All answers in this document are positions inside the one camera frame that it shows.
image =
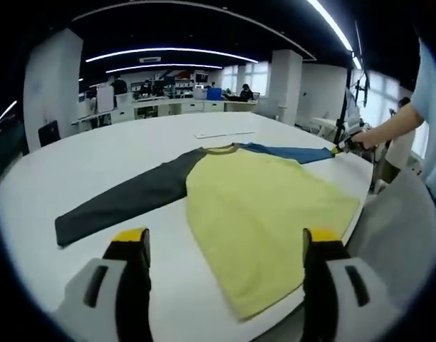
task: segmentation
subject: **blue sleeve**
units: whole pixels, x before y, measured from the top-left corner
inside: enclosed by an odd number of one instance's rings
[[[297,148],[297,147],[268,147],[260,144],[240,144],[244,150],[255,153],[264,153],[266,155],[274,155],[285,159],[294,159],[299,164],[308,164],[309,162],[317,162],[335,157],[335,155],[327,148]]]
[[[428,120],[429,113],[429,94],[430,94],[430,56],[427,47],[422,41],[420,44],[420,65],[417,72],[416,89],[411,98],[411,105],[416,112],[424,119]]]

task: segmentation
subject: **office room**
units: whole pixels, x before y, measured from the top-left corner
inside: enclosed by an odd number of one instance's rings
[[[0,257],[28,334],[407,333],[436,265],[436,12],[413,3],[24,5]]]

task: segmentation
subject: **window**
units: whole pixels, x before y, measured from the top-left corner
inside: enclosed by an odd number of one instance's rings
[[[355,86],[360,79],[360,86],[365,85],[365,75],[358,71],[353,74],[352,91],[355,95]],[[368,90],[367,106],[363,107],[363,92],[359,92],[358,106],[362,119],[372,127],[381,125],[390,119],[389,110],[398,109],[398,101],[402,98],[399,83],[387,76],[379,73],[370,72],[370,89]],[[424,158],[427,149],[429,128],[427,123],[423,123],[415,133],[415,141],[411,150]]]
[[[238,72],[238,66],[227,66],[226,68],[224,68],[221,88],[225,90],[229,88],[231,92],[236,93]]]
[[[269,63],[259,62],[257,64],[246,64],[244,80],[253,92],[261,93],[261,96],[265,96],[267,83],[269,82]]]

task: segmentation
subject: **ceiling light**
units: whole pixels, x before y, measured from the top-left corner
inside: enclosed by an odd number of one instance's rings
[[[354,57],[354,58],[353,58],[353,62],[354,62],[354,65],[356,66],[356,68],[357,68],[358,70],[362,70],[362,65],[360,64],[360,62],[359,62],[359,60],[358,60],[357,57]]]
[[[194,66],[196,68],[223,69],[221,66],[204,66],[202,64],[151,64],[149,66],[130,66],[128,68],[107,70],[105,73],[114,73],[117,71],[132,70],[132,69],[139,69],[139,68],[156,68],[156,67],[160,67],[160,66]]]
[[[152,52],[152,51],[186,51],[186,52],[211,53],[212,55],[232,57],[232,58],[242,59],[244,61],[248,61],[248,62],[252,62],[252,63],[258,63],[258,61],[255,61],[254,59],[250,59],[247,57],[233,55],[231,53],[225,53],[225,52],[218,52],[218,51],[212,51],[212,50],[202,50],[200,48],[138,48],[135,50],[126,50],[126,51],[107,53],[107,54],[102,55],[102,56],[96,56],[93,58],[89,58],[89,59],[85,60],[85,62],[90,63],[93,61],[97,61],[98,59],[119,56],[119,55],[125,55],[127,53]]]
[[[353,48],[351,44],[349,44],[349,40],[345,37],[345,34],[338,27],[337,23],[332,19],[331,15],[327,13],[327,11],[322,7],[322,5],[318,2],[318,0],[307,0],[314,8],[319,12],[320,15],[327,21],[327,24],[333,29],[338,38],[341,40],[346,50],[352,51]]]
[[[7,114],[12,109],[12,107],[16,105],[16,103],[17,101],[14,101],[8,108],[6,108],[6,110],[0,116],[0,120],[5,116],[5,114]]]

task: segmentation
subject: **person's arm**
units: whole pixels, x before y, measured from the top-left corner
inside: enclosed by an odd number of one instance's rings
[[[368,132],[359,133],[355,135],[352,140],[357,143],[363,143],[365,148],[371,148],[415,130],[421,126],[423,122],[424,119],[422,116],[408,103],[382,125]]]

